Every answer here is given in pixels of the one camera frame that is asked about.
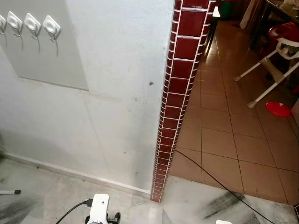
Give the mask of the red round plate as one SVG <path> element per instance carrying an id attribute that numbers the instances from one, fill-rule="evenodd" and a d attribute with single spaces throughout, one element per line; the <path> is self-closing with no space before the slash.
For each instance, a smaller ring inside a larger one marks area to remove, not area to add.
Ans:
<path id="1" fill-rule="evenodd" d="M 280 102 L 266 102 L 265 103 L 265 108 L 269 113 L 276 115 L 277 117 L 289 117 L 292 115 L 292 110 L 284 105 L 284 103 Z"/>

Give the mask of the white and red high chair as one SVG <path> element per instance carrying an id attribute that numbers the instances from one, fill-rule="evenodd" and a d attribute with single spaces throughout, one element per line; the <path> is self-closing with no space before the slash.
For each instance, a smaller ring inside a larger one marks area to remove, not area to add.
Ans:
<path id="1" fill-rule="evenodd" d="M 256 99 L 248 102 L 247 107 L 255 107 L 260 100 L 262 100 L 269 92 L 275 89 L 278 84 L 286 80 L 291 73 L 293 73 L 297 68 L 299 68 L 299 26 L 296 23 L 288 22 L 273 26 L 268 31 L 268 37 L 272 41 L 276 41 L 272 51 L 261 58 L 254 66 L 248 68 L 244 73 L 239 76 L 234 77 L 234 81 L 239 81 L 244 78 L 247 74 L 252 72 L 254 69 L 262 66 L 265 68 L 275 81 L 269 88 L 267 88 L 260 96 Z M 286 73 L 280 71 L 271 61 L 271 57 L 278 54 L 280 57 L 288 60 L 290 62 L 296 61 L 296 63 L 291 66 Z"/>

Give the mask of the dark wooden stool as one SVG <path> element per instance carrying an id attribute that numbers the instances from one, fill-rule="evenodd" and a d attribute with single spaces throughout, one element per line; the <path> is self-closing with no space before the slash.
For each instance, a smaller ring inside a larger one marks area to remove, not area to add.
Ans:
<path id="1" fill-rule="evenodd" d="M 209 32 L 205 43 L 206 49 L 209 49 L 212 45 L 212 42 L 215 38 L 215 32 L 217 30 L 218 21 L 220 21 L 220 17 L 214 15 L 212 17 L 211 24 L 209 25 Z"/>

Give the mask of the dark dining table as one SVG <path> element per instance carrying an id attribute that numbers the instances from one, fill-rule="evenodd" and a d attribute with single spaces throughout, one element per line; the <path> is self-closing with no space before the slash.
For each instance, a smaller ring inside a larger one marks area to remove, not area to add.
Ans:
<path id="1" fill-rule="evenodd" d="M 250 49 L 256 49 L 262 33 L 269 28 L 269 18 L 275 15 L 283 23 L 293 22 L 299 24 L 299 9 L 294 9 L 294 4 L 285 3 L 284 0 L 258 0 L 261 6 L 258 6 L 256 25 L 251 32 Z"/>

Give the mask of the green bin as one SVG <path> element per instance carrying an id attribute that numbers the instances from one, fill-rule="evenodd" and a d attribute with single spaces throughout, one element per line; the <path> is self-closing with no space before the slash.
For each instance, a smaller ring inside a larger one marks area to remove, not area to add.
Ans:
<path id="1" fill-rule="evenodd" d="M 237 0 L 221 0 L 221 4 L 219 6 L 221 19 L 226 20 L 231 16 L 236 2 Z"/>

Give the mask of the beige hanging cloth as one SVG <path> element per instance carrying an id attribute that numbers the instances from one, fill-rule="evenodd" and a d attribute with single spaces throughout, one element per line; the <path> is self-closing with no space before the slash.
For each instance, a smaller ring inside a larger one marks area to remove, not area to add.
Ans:
<path id="1" fill-rule="evenodd" d="M 246 33 L 254 31 L 260 19 L 266 0 L 243 0 L 246 7 L 242 10 L 239 26 Z"/>

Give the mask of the grey wall board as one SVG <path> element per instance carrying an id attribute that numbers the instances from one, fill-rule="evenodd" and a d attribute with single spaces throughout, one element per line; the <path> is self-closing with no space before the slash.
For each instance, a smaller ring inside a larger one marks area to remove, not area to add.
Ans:
<path id="1" fill-rule="evenodd" d="M 38 39 L 22 27 L 21 37 L 14 36 L 6 24 L 6 34 L 0 35 L 0 49 L 6 54 L 18 77 L 61 87 L 88 91 L 88 81 L 73 32 L 66 0 L 0 0 L 0 15 L 5 19 L 12 11 L 24 22 L 31 13 L 42 25 L 47 15 L 60 24 L 62 30 L 56 42 L 51 42 L 43 27 Z"/>

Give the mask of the red tiled wall edging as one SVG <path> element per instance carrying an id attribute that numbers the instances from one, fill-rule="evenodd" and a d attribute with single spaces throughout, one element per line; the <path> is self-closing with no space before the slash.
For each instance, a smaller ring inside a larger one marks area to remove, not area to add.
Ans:
<path id="1" fill-rule="evenodd" d="M 150 200 L 160 202 L 218 0 L 174 0 Z"/>

